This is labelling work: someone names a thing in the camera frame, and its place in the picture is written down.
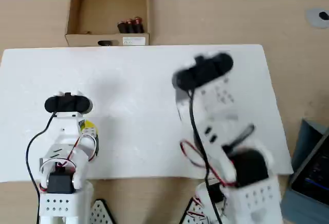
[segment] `label on box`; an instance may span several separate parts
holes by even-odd
[[[146,39],[145,37],[124,37],[122,38],[124,46],[144,46]]]

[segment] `white foam board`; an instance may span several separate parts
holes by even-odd
[[[25,150],[45,127],[45,100],[79,90],[94,109],[87,115],[99,129],[100,152],[88,178],[178,176],[203,178],[182,155],[184,137],[172,75],[193,57],[229,51],[230,86],[237,107],[257,126],[257,136],[276,158],[276,171],[292,172],[284,130],[260,45],[194,45],[9,49],[0,67],[0,181],[29,180]],[[38,178],[39,158],[53,143],[49,131],[30,150]]]

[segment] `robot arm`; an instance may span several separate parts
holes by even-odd
[[[99,150],[96,127],[83,118],[91,101],[65,93],[49,98],[48,112],[56,112],[54,144],[40,158],[40,224],[89,224],[93,186],[85,180],[88,163]]]
[[[234,108],[225,76],[232,67],[232,58],[220,53],[209,59],[198,57],[195,66],[174,75],[177,92],[195,92],[193,108],[200,141],[213,172],[226,183],[212,181],[217,190],[211,193],[202,183],[196,194],[211,223],[218,219],[214,199],[219,199],[215,206],[224,224],[283,223],[278,179],[272,171],[274,160],[253,132],[255,126]],[[177,107],[182,122],[190,125],[188,97],[179,99]]]

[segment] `table surface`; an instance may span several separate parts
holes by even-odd
[[[328,0],[151,0],[151,44],[261,44],[294,151],[302,117],[329,123],[329,29],[312,28],[305,10],[329,10]],[[65,47],[68,0],[0,0],[0,54],[6,48]],[[286,177],[281,177],[285,188]],[[176,224],[198,180],[94,181],[117,223]],[[1,223],[34,223],[30,182],[0,184]]]

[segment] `cardboard box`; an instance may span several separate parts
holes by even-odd
[[[117,24],[139,16],[145,33],[119,33]],[[70,0],[66,40],[71,47],[148,45],[149,0]]]

